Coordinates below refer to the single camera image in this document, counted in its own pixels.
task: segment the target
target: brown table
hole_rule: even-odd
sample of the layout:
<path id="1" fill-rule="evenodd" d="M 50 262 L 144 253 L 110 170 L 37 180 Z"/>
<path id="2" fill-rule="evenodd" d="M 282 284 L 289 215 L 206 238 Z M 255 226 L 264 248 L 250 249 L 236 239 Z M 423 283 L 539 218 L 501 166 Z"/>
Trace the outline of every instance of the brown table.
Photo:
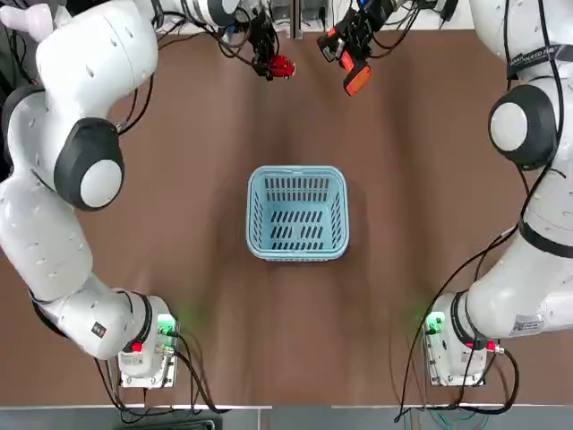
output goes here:
<path id="1" fill-rule="evenodd" d="M 472 32 L 416 31 L 373 63 L 372 81 L 350 99 L 343 71 L 324 62 L 312 35 L 282 45 L 297 62 L 290 82 L 265 82 L 204 36 L 162 52 L 149 112 L 123 139 L 122 194 L 105 211 L 80 214 L 95 270 L 112 287 L 166 299 L 201 339 L 218 404 L 397 404 L 393 383 L 400 389 L 416 316 L 515 221 L 524 198 L 487 135 L 503 64 Z M 115 117 L 128 107 L 120 103 Z M 341 169 L 351 223 L 343 258 L 281 264 L 250 255 L 246 184 L 272 164 Z M 0 279 L 0 405 L 107 404 L 91 358 L 40 324 L 5 258 Z M 518 402 L 571 404 L 569 339 L 504 342 L 521 368 Z M 187 403 L 188 388 L 181 372 L 150 401 Z M 470 401 L 503 401 L 495 374 L 468 391 Z M 455 393 L 430 390 L 428 401 Z M 407 401 L 421 401 L 414 379 Z"/>

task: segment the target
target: blue plastic basket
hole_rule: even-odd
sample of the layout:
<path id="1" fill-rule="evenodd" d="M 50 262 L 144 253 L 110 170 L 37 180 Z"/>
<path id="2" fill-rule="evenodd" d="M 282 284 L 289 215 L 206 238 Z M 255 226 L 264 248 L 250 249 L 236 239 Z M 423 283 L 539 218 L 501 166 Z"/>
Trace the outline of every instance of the blue plastic basket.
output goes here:
<path id="1" fill-rule="evenodd" d="M 346 181 L 328 166 L 263 166 L 249 179 L 247 244 L 264 260 L 325 262 L 348 246 Z"/>

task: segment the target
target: cable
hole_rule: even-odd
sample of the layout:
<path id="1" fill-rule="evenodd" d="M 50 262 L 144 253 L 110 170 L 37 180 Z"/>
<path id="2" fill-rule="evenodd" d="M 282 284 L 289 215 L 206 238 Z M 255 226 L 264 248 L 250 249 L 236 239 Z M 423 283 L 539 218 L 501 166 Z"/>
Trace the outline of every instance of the cable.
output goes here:
<path id="1" fill-rule="evenodd" d="M 151 93 L 153 92 L 153 81 L 154 81 L 154 79 L 155 79 L 155 74 L 152 74 L 150 76 L 150 85 L 149 85 L 148 90 L 147 90 L 147 97 L 145 98 L 145 103 L 143 104 L 143 108 L 141 109 L 140 114 L 136 116 L 136 118 L 133 120 L 133 122 L 131 124 L 127 125 L 124 129 L 119 131 L 120 136 L 122 134 L 126 134 L 132 128 L 134 128 L 137 125 L 137 123 L 141 120 L 141 118 L 145 115 L 145 112 L 147 111 L 147 108 L 150 105 Z"/>
<path id="2" fill-rule="evenodd" d="M 415 349 L 415 343 L 417 342 L 418 337 L 420 336 L 420 332 L 422 331 L 423 328 L 423 323 L 426 320 L 426 318 L 428 317 L 428 315 L 430 314 L 430 312 L 432 311 L 432 308 L 434 306 L 434 304 L 436 303 L 436 300 L 438 300 L 438 297 L 441 296 L 441 293 L 443 293 L 443 291 L 446 289 L 446 287 L 449 285 L 449 283 L 456 278 L 456 276 L 463 270 L 465 269 L 468 265 L 470 265 L 472 262 L 474 262 L 475 260 L 477 260 L 478 258 L 480 258 L 482 255 L 484 255 L 485 253 L 488 253 L 489 251 L 491 251 L 494 248 L 497 248 L 498 246 L 504 244 L 505 242 L 507 242 L 509 240 L 510 237 L 513 236 L 513 234 L 517 231 L 517 226 L 513 227 L 513 229 L 511 229 L 511 231 L 505 236 L 503 237 L 501 240 L 499 240 L 494 246 L 492 246 L 491 248 L 488 246 L 487 248 L 483 249 L 482 251 L 480 251 L 479 253 L 471 256 L 470 258 L 468 258 L 465 262 L 463 262 L 450 276 L 449 278 L 446 280 L 446 282 L 444 282 L 444 284 L 441 286 L 441 288 L 438 290 L 438 292 L 435 294 L 435 296 L 433 297 L 431 303 L 428 305 L 427 309 L 425 310 L 422 320 L 420 321 L 420 324 L 418 325 L 418 329 L 415 333 L 414 336 L 414 340 L 412 342 L 412 345 L 410 347 L 410 352 L 408 354 L 408 360 L 406 362 L 406 372 L 405 372 L 405 376 L 404 376 L 404 385 L 402 386 L 402 397 L 401 397 L 401 401 L 400 401 L 400 411 L 398 413 L 398 415 L 394 418 L 394 422 L 397 423 L 400 418 L 402 418 L 404 416 L 404 414 L 406 413 L 404 410 L 404 405 L 406 402 L 406 386 L 407 386 L 407 379 L 408 379 L 408 374 L 409 374 L 409 370 L 410 370 L 410 364 L 412 363 L 412 357 L 414 355 L 414 349 Z"/>
<path id="3" fill-rule="evenodd" d="M 551 42 L 549 41 L 549 33 L 547 30 L 547 21 L 545 19 L 545 8 L 543 5 L 543 0 L 537 0 L 537 3 L 539 6 L 539 18 L 541 20 L 541 28 L 542 28 L 542 33 L 543 33 L 543 43 L 545 45 L 545 52 L 548 56 L 549 63 L 550 63 L 551 68 L 552 68 L 553 79 L 555 80 L 555 85 L 557 87 L 557 96 L 559 99 L 559 123 L 557 126 L 557 145 L 559 147 L 560 142 L 561 142 L 561 136 L 563 135 L 563 123 L 565 120 L 565 102 L 564 102 L 564 97 L 563 97 L 563 86 L 562 86 L 561 79 L 559 76 L 559 70 L 557 69 L 557 64 L 555 63 L 555 59 L 552 58 L 551 55 L 549 54 L 549 48 L 551 46 Z M 526 214 L 527 206 L 529 205 L 531 198 L 535 195 L 535 191 L 537 190 L 537 187 L 543 181 L 543 179 L 545 178 L 545 175 L 547 175 L 547 172 L 549 172 L 551 170 L 551 168 L 552 168 L 552 163 L 549 162 L 547 164 L 547 166 L 545 166 L 545 168 L 543 168 L 541 175 L 539 175 L 539 177 L 537 177 L 537 179 L 535 180 L 534 185 L 531 187 L 531 192 L 527 196 L 526 201 L 525 201 L 523 207 L 521 208 L 521 213 L 519 214 L 520 220 L 523 220 L 523 218 Z"/>
<path id="4" fill-rule="evenodd" d="M 395 22 L 386 22 L 384 25 L 396 25 L 396 24 L 397 24 L 397 25 L 398 25 L 397 30 L 399 30 L 400 26 L 401 26 L 404 22 L 406 22 L 408 19 L 412 18 L 412 15 L 415 13 L 417 7 L 416 7 L 415 5 L 413 5 L 411 9 L 407 9 L 407 8 L 405 8 L 405 9 L 408 11 L 408 13 L 406 14 L 406 16 L 405 16 L 402 20 L 400 20 L 400 21 L 395 21 Z M 378 45 L 379 47 L 381 47 L 382 49 L 392 49 L 392 46 L 382 45 L 382 44 L 376 39 L 376 34 L 373 34 L 373 35 L 372 35 L 372 38 L 373 38 L 373 40 L 374 40 L 374 43 L 375 43 L 376 45 Z"/>
<path id="5" fill-rule="evenodd" d="M 162 49 L 165 49 L 166 47 L 168 47 L 170 45 L 174 45 L 175 43 L 185 42 L 186 40 L 191 40 L 197 36 L 200 36 L 201 34 L 204 34 L 204 33 L 195 33 L 195 34 L 187 36 L 186 38 L 183 38 L 183 39 L 169 40 L 165 45 L 159 47 L 159 51 L 161 51 Z"/>
<path id="6" fill-rule="evenodd" d="M 23 49 L 24 52 L 22 54 L 22 57 L 20 58 L 20 56 L 18 55 L 18 42 L 16 40 L 16 38 L 20 38 L 22 45 L 23 45 Z M 24 37 L 18 33 L 16 30 L 11 30 L 10 32 L 10 36 L 8 37 L 8 47 L 10 48 L 10 53 L 12 54 L 12 60 L 13 60 L 13 77 L 14 77 L 14 86 L 16 85 L 16 80 L 15 80 L 15 67 L 14 65 L 16 65 L 18 67 L 18 72 L 20 72 L 20 75 L 28 82 L 28 83 L 33 83 L 33 80 L 30 78 L 30 76 L 28 75 L 28 73 L 26 72 L 25 68 L 24 68 L 24 59 L 26 57 L 26 53 L 28 50 L 28 47 L 26 45 L 26 40 L 24 40 Z"/>
<path id="7" fill-rule="evenodd" d="M 94 362 L 96 363 L 96 367 L 98 369 L 98 373 L 99 376 L 101 377 L 101 381 L 104 384 L 104 388 L 106 389 L 106 393 L 107 396 L 109 398 L 109 401 L 111 401 L 111 403 L 114 405 L 114 407 L 120 411 L 120 413 L 124 413 L 127 412 L 135 417 L 157 417 L 157 416 L 162 416 L 162 415 L 167 415 L 167 414 L 172 414 L 174 412 L 176 412 L 175 409 L 170 409 L 167 411 L 161 411 L 161 412 L 150 412 L 151 408 L 147 408 L 143 413 L 139 413 L 136 412 L 130 408 L 127 408 L 124 403 L 116 396 L 114 396 L 110 390 L 110 387 L 107 386 L 107 382 L 106 382 L 106 377 L 104 376 L 102 370 L 101 370 L 101 365 L 99 364 L 99 361 L 97 358 L 94 357 Z M 124 420 L 123 416 L 121 416 L 122 422 L 124 422 L 124 424 L 133 424 L 135 421 L 126 421 Z"/>
<path id="8" fill-rule="evenodd" d="M 129 109 L 129 114 L 127 114 L 127 118 L 123 122 L 124 125 L 127 125 L 127 123 L 129 123 L 129 120 L 132 119 L 136 104 L 137 104 L 137 88 L 133 92 L 132 107 Z"/>
<path id="9" fill-rule="evenodd" d="M 378 59 L 378 58 L 383 58 L 384 56 L 389 56 L 394 51 L 394 49 L 396 49 L 398 47 L 398 45 L 400 45 L 400 43 L 402 43 L 404 41 L 404 39 L 406 38 L 406 36 L 410 32 L 410 30 L 412 29 L 412 26 L 414 25 L 414 22 L 415 22 L 415 20 L 419 14 L 420 14 L 420 10 L 416 8 L 414 14 L 410 18 L 410 21 L 408 21 L 406 28 L 404 29 L 404 31 L 402 31 L 402 34 L 400 35 L 398 40 L 392 46 L 388 47 L 387 52 L 383 52 L 382 54 L 379 54 L 376 56 L 370 55 L 370 58 Z"/>
<path id="10" fill-rule="evenodd" d="M 509 44 L 508 44 L 508 26 L 509 26 L 509 0 L 505 0 L 505 12 L 503 15 L 503 47 L 505 49 L 505 62 L 509 65 L 511 57 L 509 55 Z M 508 88 L 507 91 L 511 90 L 511 77 L 508 76 Z"/>
<path id="11" fill-rule="evenodd" d="M 16 81 L 16 61 L 14 60 L 14 54 L 12 52 L 12 46 L 11 46 L 12 42 L 10 40 L 10 34 L 8 34 L 8 30 L 6 29 L 6 27 L 4 27 L 4 33 L 6 35 L 6 43 L 10 48 L 10 58 L 12 59 L 12 85 L 13 87 L 16 87 L 18 84 L 18 82 Z"/>
<path id="12" fill-rule="evenodd" d="M 225 414 L 225 413 L 229 412 L 230 409 L 219 409 L 219 408 L 217 408 L 217 406 L 215 406 L 215 403 L 213 402 L 213 400 L 210 396 L 209 385 L 207 384 L 206 378 L 204 378 L 204 371 L 201 369 L 201 377 L 199 377 L 197 375 L 197 372 L 195 371 L 195 369 L 192 366 L 192 363 L 191 363 L 191 356 L 192 355 L 191 355 L 191 350 L 189 349 L 189 344 L 187 343 L 187 340 L 179 333 L 175 333 L 175 337 L 177 337 L 180 341 L 183 342 L 184 347 L 185 347 L 185 352 L 187 352 L 187 356 L 189 358 L 185 357 L 180 351 L 176 351 L 175 356 L 180 358 L 181 361 L 183 361 L 184 364 L 189 369 L 189 372 L 191 373 L 192 379 L 194 379 L 195 382 L 197 382 L 197 387 L 198 387 L 199 393 L 203 397 L 205 404 L 208 406 L 208 408 L 211 410 L 211 412 L 214 412 L 216 414 Z"/>
<path id="13" fill-rule="evenodd" d="M 473 408 L 471 406 L 463 406 L 460 407 L 460 409 L 466 410 L 468 412 L 475 412 L 477 414 L 482 414 L 482 415 L 501 415 L 511 409 L 511 407 L 514 405 L 516 401 L 517 392 L 519 391 L 519 366 L 517 365 L 516 359 L 507 349 L 505 350 L 503 355 L 507 356 L 507 358 L 511 362 L 511 365 L 513 366 L 513 371 L 514 371 L 513 389 L 511 390 L 511 396 L 509 396 L 508 401 L 505 402 L 503 407 L 498 409 Z"/>

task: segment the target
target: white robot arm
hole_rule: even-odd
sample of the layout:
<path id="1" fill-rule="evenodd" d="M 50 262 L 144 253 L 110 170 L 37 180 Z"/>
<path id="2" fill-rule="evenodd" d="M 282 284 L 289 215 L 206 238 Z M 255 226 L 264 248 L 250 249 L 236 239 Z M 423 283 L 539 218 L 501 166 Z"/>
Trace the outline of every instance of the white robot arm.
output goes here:
<path id="1" fill-rule="evenodd" d="M 228 24 L 238 6 L 191 3 L 193 17 L 210 25 Z M 179 0 L 160 5 L 184 13 Z M 119 354 L 131 386 L 148 388 L 165 386 L 169 341 L 161 333 L 174 330 L 175 320 L 160 298 L 110 289 L 93 274 L 73 211 L 105 208 L 121 190 L 118 132 L 105 118 L 155 71 L 154 16 L 148 0 L 113 0 L 42 36 L 42 87 L 21 87 L 4 105 L 4 155 L 13 168 L 0 184 L 0 246 L 39 315 L 96 358 Z"/>
<path id="2" fill-rule="evenodd" d="M 431 321 L 438 315 L 440 328 L 425 326 L 436 385 L 480 380 L 487 340 L 573 328 L 573 3 L 545 1 L 543 14 L 539 3 L 509 0 L 504 29 L 505 0 L 470 0 L 479 38 L 501 59 L 507 40 L 509 71 L 521 82 L 492 109 L 492 142 L 518 166 L 545 169 L 495 266 L 467 292 L 436 301 Z M 547 61 L 544 28 L 559 82 Z"/>

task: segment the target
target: label sticker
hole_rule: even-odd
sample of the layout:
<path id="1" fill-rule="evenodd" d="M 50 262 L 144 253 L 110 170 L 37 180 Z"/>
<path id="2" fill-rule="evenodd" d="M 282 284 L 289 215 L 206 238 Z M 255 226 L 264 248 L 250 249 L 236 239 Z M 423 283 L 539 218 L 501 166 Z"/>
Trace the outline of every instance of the label sticker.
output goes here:
<path id="1" fill-rule="evenodd" d="M 120 357 L 122 359 L 122 364 L 126 366 L 139 366 L 143 364 L 143 357 L 141 354 L 131 354 L 129 356 L 121 354 Z"/>
<path id="2" fill-rule="evenodd" d="M 539 314 L 537 315 L 516 315 L 516 320 L 513 323 L 513 329 L 509 336 L 526 336 L 529 334 L 537 334 L 543 331 L 545 327 L 545 320 Z"/>
<path id="3" fill-rule="evenodd" d="M 106 334 L 107 329 L 101 325 L 99 322 L 96 322 L 93 324 L 93 327 L 91 328 L 91 332 L 93 334 L 95 334 L 96 336 L 98 336 L 100 339 L 104 337 L 104 334 Z"/>

